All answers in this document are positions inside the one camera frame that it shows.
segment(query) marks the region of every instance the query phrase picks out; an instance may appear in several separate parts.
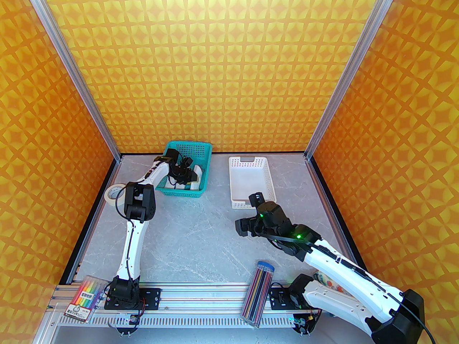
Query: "white plastic basket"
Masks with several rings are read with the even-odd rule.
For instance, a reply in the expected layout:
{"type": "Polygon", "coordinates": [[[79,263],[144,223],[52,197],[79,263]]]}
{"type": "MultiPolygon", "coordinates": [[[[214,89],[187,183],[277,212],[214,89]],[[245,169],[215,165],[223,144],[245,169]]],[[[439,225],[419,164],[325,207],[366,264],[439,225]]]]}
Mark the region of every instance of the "white plastic basket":
{"type": "Polygon", "coordinates": [[[265,157],[229,157],[229,188],[233,209],[254,209],[249,195],[262,192],[265,201],[276,202],[273,180],[265,157]]]}

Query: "black cable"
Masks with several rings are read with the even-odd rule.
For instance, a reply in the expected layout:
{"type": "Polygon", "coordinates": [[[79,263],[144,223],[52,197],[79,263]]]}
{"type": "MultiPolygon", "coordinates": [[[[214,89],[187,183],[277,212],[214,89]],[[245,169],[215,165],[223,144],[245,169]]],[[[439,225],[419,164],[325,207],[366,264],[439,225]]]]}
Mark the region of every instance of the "black cable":
{"type": "MultiPolygon", "coordinates": [[[[276,246],[270,239],[269,237],[271,237],[270,235],[264,235],[262,237],[266,237],[268,238],[268,241],[277,249],[281,249],[280,247],[276,246]]],[[[291,238],[286,238],[286,237],[277,237],[277,236],[273,236],[273,237],[276,237],[278,239],[280,239],[281,241],[285,241],[285,242],[293,242],[293,243],[300,243],[300,244],[305,244],[309,247],[314,247],[315,249],[317,249],[318,251],[324,253],[324,251],[322,251],[320,249],[320,247],[316,246],[315,244],[312,244],[312,243],[306,243],[305,241],[296,241],[295,239],[291,239],[291,238]]],[[[351,269],[350,270],[354,271],[356,274],[358,274],[359,276],[361,276],[357,271],[355,271],[354,269],[351,269]]],[[[431,334],[431,332],[427,329],[427,326],[420,320],[420,318],[418,316],[416,316],[409,308],[407,308],[407,306],[405,306],[401,301],[399,301],[397,298],[395,298],[392,294],[386,292],[386,290],[381,286],[379,285],[377,282],[375,282],[374,280],[372,280],[370,277],[368,277],[367,279],[369,282],[372,282],[375,286],[377,286],[379,289],[381,289],[381,291],[383,291],[385,294],[387,294],[389,297],[391,297],[393,300],[395,300],[397,303],[400,304],[400,306],[402,306],[403,308],[405,308],[406,311],[408,311],[415,319],[416,321],[418,321],[418,323],[420,323],[421,327],[426,331],[426,333],[429,335],[429,338],[432,342],[432,344],[436,344],[435,343],[435,340],[433,339],[433,336],[431,334]]]]}
{"type": "Polygon", "coordinates": [[[107,288],[108,288],[112,283],[113,283],[113,280],[112,280],[110,283],[108,283],[107,285],[105,285],[104,293],[105,293],[106,296],[108,296],[107,288]]]}
{"type": "Polygon", "coordinates": [[[285,289],[285,287],[284,287],[281,283],[278,283],[278,282],[272,282],[271,285],[269,286],[269,289],[271,289],[272,286],[275,285],[275,284],[280,285],[280,287],[281,287],[282,289],[285,289]]]}
{"type": "Polygon", "coordinates": [[[317,325],[317,322],[320,319],[320,316],[322,316],[322,312],[323,312],[323,310],[319,309],[319,313],[317,314],[316,318],[314,319],[314,326],[311,328],[311,331],[314,330],[315,326],[317,325]]]}
{"type": "Polygon", "coordinates": [[[269,243],[272,244],[275,248],[277,249],[281,249],[279,246],[275,245],[273,241],[271,241],[270,239],[268,239],[269,243]]]}
{"type": "MultiPolygon", "coordinates": [[[[179,168],[180,168],[180,167],[182,167],[183,160],[184,160],[184,159],[188,159],[189,157],[184,157],[184,156],[182,155],[182,153],[180,153],[180,152],[179,152],[179,154],[180,154],[181,159],[180,159],[180,162],[179,162],[179,159],[177,159],[177,165],[179,165],[179,168]]],[[[177,174],[174,172],[174,169],[173,169],[172,167],[169,168],[169,171],[172,173],[172,176],[175,176],[175,177],[180,177],[180,176],[181,176],[181,175],[177,175],[177,174]]]]}
{"type": "Polygon", "coordinates": [[[126,217],[125,215],[121,214],[121,211],[119,211],[119,209],[118,209],[118,198],[120,197],[121,192],[126,189],[126,187],[127,187],[127,185],[124,186],[121,190],[118,191],[118,194],[116,195],[116,199],[115,199],[115,209],[116,209],[116,211],[118,212],[118,214],[121,217],[123,217],[124,219],[127,219],[128,221],[130,221],[130,219],[128,217],[126,217]]]}
{"type": "Polygon", "coordinates": [[[142,298],[142,301],[143,301],[143,306],[142,306],[142,313],[141,313],[141,310],[138,309],[137,311],[137,321],[136,321],[136,324],[134,325],[133,329],[136,329],[137,326],[139,326],[140,322],[141,322],[141,317],[144,315],[145,313],[145,298],[142,298]]]}
{"type": "Polygon", "coordinates": [[[132,224],[132,230],[131,230],[131,236],[129,237],[129,244],[128,244],[128,251],[126,253],[126,269],[128,270],[128,277],[131,282],[133,282],[131,278],[131,273],[129,272],[129,251],[131,250],[131,241],[132,241],[132,235],[134,234],[134,222],[128,219],[131,224],[132,224]]]}
{"type": "Polygon", "coordinates": [[[171,182],[171,177],[170,177],[169,175],[167,176],[167,179],[169,180],[169,183],[170,183],[172,186],[175,187],[175,185],[177,185],[177,180],[175,180],[175,183],[172,184],[172,182],[171,182]]]}
{"type": "Polygon", "coordinates": [[[431,334],[431,332],[429,331],[429,329],[427,328],[427,326],[421,321],[421,319],[416,316],[413,311],[411,311],[407,306],[405,306],[402,302],[400,302],[397,298],[395,298],[392,294],[390,293],[386,293],[389,297],[391,297],[394,301],[396,301],[400,306],[402,306],[403,308],[405,308],[405,310],[407,310],[411,316],[413,316],[416,321],[418,321],[420,323],[420,325],[422,326],[422,328],[426,331],[426,333],[429,335],[429,338],[432,342],[432,344],[435,344],[435,339],[433,339],[433,336],[431,334]]]}

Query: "product label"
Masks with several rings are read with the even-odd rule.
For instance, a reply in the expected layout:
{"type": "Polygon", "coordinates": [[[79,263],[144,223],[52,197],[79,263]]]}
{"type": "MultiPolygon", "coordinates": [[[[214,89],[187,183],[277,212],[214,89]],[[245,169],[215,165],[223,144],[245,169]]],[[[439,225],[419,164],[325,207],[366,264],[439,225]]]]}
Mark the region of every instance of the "product label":
{"type": "Polygon", "coordinates": [[[86,321],[90,313],[91,310],[88,310],[87,308],[83,308],[80,305],[70,304],[65,311],[65,316],[69,316],[80,321],[86,321]]]}
{"type": "Polygon", "coordinates": [[[84,298],[85,300],[91,300],[93,297],[94,297],[94,293],[82,291],[80,294],[80,298],[84,298]]]}

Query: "colored markers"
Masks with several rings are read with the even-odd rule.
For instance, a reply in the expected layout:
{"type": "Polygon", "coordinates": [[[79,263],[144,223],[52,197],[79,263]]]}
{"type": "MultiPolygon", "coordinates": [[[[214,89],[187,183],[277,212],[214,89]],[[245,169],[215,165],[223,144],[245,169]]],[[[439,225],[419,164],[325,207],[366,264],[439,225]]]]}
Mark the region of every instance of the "colored markers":
{"type": "Polygon", "coordinates": [[[107,284],[107,280],[86,275],[64,315],[88,322],[107,284]]]}

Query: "teal plastic basket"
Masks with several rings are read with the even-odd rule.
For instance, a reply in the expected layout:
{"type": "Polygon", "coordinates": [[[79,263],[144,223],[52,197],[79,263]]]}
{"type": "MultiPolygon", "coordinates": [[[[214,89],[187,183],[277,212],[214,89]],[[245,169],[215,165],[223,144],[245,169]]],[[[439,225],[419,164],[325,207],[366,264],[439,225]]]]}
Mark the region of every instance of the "teal plastic basket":
{"type": "Polygon", "coordinates": [[[207,179],[209,176],[210,156],[212,155],[212,144],[201,143],[199,141],[169,141],[167,143],[164,154],[167,149],[177,149],[184,157],[193,159],[191,169],[198,165],[202,169],[202,178],[199,184],[199,190],[174,190],[173,188],[164,188],[167,182],[167,177],[159,182],[156,190],[161,191],[167,196],[181,196],[185,198],[199,198],[207,187],[207,179]]]}

